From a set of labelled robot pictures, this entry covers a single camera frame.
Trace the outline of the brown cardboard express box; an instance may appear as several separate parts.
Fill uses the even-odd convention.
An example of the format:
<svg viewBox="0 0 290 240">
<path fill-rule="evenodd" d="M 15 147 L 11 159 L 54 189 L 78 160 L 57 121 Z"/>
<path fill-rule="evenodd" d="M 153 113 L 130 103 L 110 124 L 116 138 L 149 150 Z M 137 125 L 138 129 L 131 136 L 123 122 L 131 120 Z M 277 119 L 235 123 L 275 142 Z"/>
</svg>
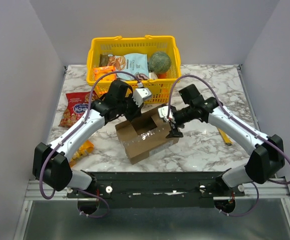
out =
<svg viewBox="0 0 290 240">
<path fill-rule="evenodd" d="M 132 122 L 126 120 L 115 125 L 118 140 L 133 165 L 179 142 L 178 138 L 167 138 L 170 125 L 160 118 L 160 107 L 164 105 L 142 113 Z"/>
</svg>

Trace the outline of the yellow utility knife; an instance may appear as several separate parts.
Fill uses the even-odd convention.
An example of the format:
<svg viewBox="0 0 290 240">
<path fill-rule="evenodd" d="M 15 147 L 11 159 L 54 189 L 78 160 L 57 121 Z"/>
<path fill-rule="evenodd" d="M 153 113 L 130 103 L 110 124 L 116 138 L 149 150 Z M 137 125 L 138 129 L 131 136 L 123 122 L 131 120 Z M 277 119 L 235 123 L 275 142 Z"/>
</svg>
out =
<svg viewBox="0 0 290 240">
<path fill-rule="evenodd" d="M 223 142 L 227 145 L 227 146 L 231 146 L 232 145 L 232 141 L 229 139 L 229 137 L 227 136 L 227 134 L 222 131 L 221 129 L 217 128 Z"/>
</svg>

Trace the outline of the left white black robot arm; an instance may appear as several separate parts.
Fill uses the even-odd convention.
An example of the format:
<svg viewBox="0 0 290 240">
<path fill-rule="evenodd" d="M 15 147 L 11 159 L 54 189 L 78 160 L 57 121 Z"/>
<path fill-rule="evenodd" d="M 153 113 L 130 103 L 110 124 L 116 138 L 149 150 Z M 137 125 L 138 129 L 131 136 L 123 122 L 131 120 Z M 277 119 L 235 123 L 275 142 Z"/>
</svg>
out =
<svg viewBox="0 0 290 240">
<path fill-rule="evenodd" d="M 39 180 L 40 192 L 47 184 L 54 191 L 78 189 L 89 198 L 96 190 L 91 174 L 73 170 L 69 161 L 79 147 L 107 123 L 124 116 L 128 121 L 141 115 L 144 102 L 151 98 L 149 89 L 138 84 L 133 89 L 123 81 L 115 80 L 107 93 L 90 102 L 83 116 L 63 135 L 50 144 L 40 143 L 35 148 L 33 174 Z"/>
</svg>

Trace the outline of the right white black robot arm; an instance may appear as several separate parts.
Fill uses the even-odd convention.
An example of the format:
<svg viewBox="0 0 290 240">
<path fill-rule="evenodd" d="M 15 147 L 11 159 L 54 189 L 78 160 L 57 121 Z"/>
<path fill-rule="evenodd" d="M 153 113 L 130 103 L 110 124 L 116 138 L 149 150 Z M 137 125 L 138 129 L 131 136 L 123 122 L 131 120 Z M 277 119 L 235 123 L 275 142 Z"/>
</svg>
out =
<svg viewBox="0 0 290 240">
<path fill-rule="evenodd" d="M 216 98 L 204 99 L 193 84 L 181 89 L 179 94 L 187 107 L 177 110 L 173 106 L 163 106 L 158 110 L 160 118 L 170 124 L 168 138 L 183 137 L 180 128 L 187 122 L 200 120 L 224 131 L 249 155 L 246 164 L 226 170 L 216 179 L 215 191 L 219 195 L 228 195 L 240 184 L 263 184 L 285 165 L 281 154 L 283 142 L 278 135 L 268 136 L 252 128 L 219 104 Z"/>
</svg>

